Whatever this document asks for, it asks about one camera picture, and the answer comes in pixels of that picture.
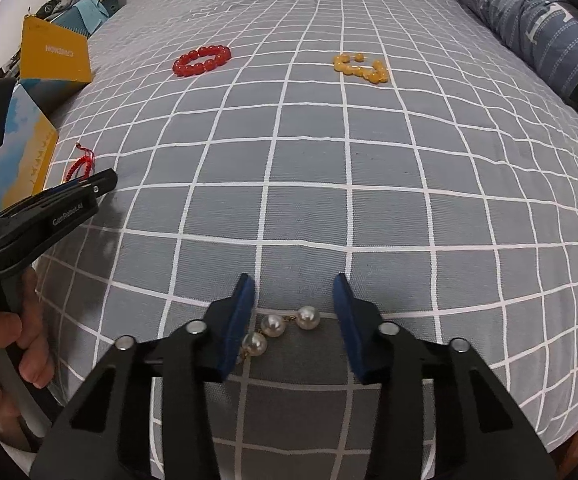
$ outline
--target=human hand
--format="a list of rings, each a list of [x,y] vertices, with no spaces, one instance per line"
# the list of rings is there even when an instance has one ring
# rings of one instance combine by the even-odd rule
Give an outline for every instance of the human hand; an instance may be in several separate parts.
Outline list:
[[[36,295],[36,273],[29,267],[22,275],[22,313],[0,312],[0,349],[16,342],[25,350],[18,371],[37,388],[54,376],[54,362],[44,333],[42,306]],[[21,448],[26,439],[18,424],[20,411],[14,399],[0,387],[0,440]]]

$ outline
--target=red string bracelet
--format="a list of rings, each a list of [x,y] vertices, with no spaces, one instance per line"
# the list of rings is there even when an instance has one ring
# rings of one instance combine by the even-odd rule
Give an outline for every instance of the red string bracelet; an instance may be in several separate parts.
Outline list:
[[[214,56],[213,59],[207,59],[202,63],[191,64],[199,57]],[[204,72],[209,72],[217,66],[224,65],[231,59],[231,51],[228,46],[224,45],[209,45],[201,46],[198,50],[190,50],[183,54],[173,63],[173,73],[178,77],[189,77],[190,75],[200,75]]]
[[[72,164],[72,166],[69,168],[69,171],[67,171],[67,174],[64,176],[64,182],[71,180],[72,177],[74,176],[74,173],[77,173],[80,167],[83,165],[85,167],[84,171],[85,178],[90,176],[92,169],[94,169],[95,155],[92,152],[92,150],[88,148],[83,148],[80,145],[80,142],[76,142],[76,148],[78,148],[81,152],[84,152],[85,154],[82,155],[78,160],[76,160],[76,162]]]

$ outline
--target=mattress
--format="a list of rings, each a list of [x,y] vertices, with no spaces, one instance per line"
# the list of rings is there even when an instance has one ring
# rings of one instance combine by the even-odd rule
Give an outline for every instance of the mattress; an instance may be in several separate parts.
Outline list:
[[[203,44],[233,58],[173,75]],[[390,81],[335,72],[342,51]],[[363,478],[379,390],[348,369],[346,272],[417,337],[470,340],[547,449],[578,429],[578,114],[456,0],[143,0],[90,54],[47,185],[78,141],[118,186],[38,261],[63,399],[115,338],[167,335],[248,272],[258,320],[310,304],[322,322],[207,385],[223,478]],[[425,415],[430,476],[427,383]]]

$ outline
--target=cardboard box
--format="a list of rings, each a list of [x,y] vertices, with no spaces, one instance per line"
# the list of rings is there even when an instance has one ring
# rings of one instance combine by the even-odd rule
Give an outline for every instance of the cardboard box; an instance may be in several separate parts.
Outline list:
[[[20,84],[49,115],[92,82],[87,38],[26,16],[20,44]]]
[[[0,211],[45,185],[58,132],[21,85],[16,85],[0,147]]]

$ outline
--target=red cord tassel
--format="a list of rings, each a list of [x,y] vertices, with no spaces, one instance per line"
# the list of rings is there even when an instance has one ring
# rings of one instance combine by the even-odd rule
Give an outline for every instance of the red cord tassel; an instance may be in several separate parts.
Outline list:
[[[83,176],[87,178],[88,176],[90,176],[90,173],[92,172],[92,169],[94,167],[95,155],[92,152],[92,150],[88,148],[83,148],[80,145],[80,142],[76,142],[76,148],[78,148],[81,152],[84,152],[85,154],[82,155],[78,160],[76,160],[76,162],[72,164],[72,166],[69,168],[69,171],[67,171],[67,174],[64,176],[63,182],[68,182],[69,180],[71,180],[72,177],[74,176],[74,173],[77,173],[77,171],[83,165],[85,167]]]

